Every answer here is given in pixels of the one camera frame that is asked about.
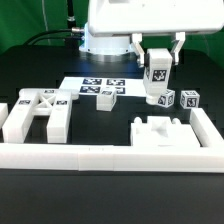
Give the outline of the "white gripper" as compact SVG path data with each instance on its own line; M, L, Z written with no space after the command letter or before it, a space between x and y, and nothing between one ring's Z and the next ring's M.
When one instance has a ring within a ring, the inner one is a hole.
M89 0L88 29L95 36L131 35L140 68L145 66L143 35L170 35L175 65L187 34L224 27L224 0Z

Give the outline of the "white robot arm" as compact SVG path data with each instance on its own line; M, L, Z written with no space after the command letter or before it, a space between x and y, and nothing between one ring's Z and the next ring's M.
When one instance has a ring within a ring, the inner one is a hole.
M89 0L80 50L100 56L143 56L144 36L172 35L171 55L178 62L186 35L223 27L224 0Z

